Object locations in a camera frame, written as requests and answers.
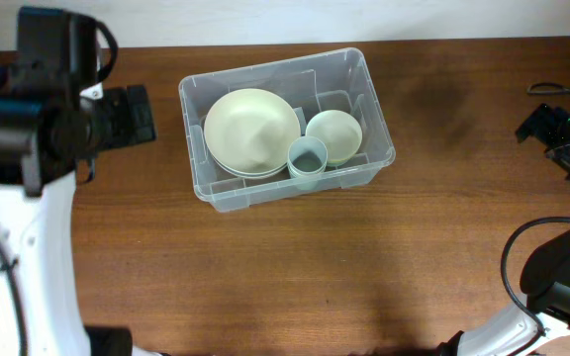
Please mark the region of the beige large bowl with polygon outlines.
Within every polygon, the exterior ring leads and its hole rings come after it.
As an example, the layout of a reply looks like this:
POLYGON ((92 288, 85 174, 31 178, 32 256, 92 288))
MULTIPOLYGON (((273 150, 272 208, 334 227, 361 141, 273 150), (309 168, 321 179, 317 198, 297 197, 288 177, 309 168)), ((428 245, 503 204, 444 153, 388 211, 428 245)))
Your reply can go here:
POLYGON ((228 173, 243 178, 266 178, 281 171, 287 162, 284 150, 233 151, 224 153, 209 150, 212 158, 228 173))
POLYGON ((209 150, 284 150, 301 136, 294 109, 281 97, 262 89, 239 89, 220 98, 204 124, 209 150))

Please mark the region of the white small bowl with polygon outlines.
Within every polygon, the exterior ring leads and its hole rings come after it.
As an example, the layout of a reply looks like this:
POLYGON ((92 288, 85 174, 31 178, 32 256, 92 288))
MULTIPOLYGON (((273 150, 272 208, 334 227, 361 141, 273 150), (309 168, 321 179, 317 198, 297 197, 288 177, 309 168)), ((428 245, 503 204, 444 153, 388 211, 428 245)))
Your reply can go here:
POLYGON ((328 160, 341 160, 356 154, 363 140, 357 119, 344 111, 322 111, 311 118, 306 135, 320 139, 328 150, 328 160))

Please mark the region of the grey cup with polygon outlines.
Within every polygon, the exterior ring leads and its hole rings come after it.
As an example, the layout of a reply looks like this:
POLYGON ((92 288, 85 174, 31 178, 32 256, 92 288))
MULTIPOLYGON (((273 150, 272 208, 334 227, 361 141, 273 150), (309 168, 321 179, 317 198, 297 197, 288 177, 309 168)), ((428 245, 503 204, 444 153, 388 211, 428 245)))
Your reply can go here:
POLYGON ((290 176, 298 178, 324 172, 329 155, 320 139, 313 136, 301 136, 290 145, 287 158, 290 176))

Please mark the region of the yellow small bowl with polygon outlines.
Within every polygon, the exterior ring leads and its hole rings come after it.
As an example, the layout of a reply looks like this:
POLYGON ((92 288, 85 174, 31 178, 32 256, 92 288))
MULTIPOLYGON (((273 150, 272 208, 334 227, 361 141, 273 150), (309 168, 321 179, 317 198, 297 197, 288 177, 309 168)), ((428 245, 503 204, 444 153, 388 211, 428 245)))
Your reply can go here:
POLYGON ((346 164, 350 159, 354 158, 355 154, 341 160, 328 160, 327 167, 340 167, 346 164))

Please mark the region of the cream white cup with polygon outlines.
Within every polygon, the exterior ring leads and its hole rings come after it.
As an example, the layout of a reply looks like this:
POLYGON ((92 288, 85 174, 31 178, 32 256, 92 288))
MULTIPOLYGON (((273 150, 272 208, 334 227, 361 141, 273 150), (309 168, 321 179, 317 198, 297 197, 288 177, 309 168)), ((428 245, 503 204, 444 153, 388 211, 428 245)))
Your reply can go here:
POLYGON ((300 172, 290 171, 290 178, 294 181, 293 186, 301 191, 315 190, 323 178, 322 172, 314 174, 302 174, 300 172))

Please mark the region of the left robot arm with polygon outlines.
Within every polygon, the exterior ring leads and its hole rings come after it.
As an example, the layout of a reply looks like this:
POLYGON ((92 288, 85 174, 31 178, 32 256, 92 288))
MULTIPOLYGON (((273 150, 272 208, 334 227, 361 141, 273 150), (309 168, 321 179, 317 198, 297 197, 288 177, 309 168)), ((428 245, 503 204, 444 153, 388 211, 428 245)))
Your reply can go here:
POLYGON ((80 164, 154 141, 140 85, 104 89, 107 26, 24 6, 17 59, 0 67, 0 355, 137 355, 131 332, 82 321, 71 244, 80 164))

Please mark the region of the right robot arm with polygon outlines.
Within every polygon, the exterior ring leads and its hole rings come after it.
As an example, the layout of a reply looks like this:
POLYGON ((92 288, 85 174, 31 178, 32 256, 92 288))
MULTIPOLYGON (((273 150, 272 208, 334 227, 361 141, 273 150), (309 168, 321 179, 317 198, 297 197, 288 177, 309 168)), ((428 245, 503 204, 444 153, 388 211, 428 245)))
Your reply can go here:
MULTIPOLYGON (((530 85, 529 96, 570 96, 557 83, 530 85)), ((518 141, 534 137, 546 158, 566 171, 570 180, 570 112, 545 104, 535 109, 516 131, 518 141)), ((508 260, 514 242, 527 230, 570 217, 547 217, 526 222, 508 238, 500 259, 503 286, 510 304, 482 326, 459 331, 435 349, 437 355, 533 355, 551 340, 570 335, 570 229, 538 246, 522 268, 521 290, 514 292, 508 260)))

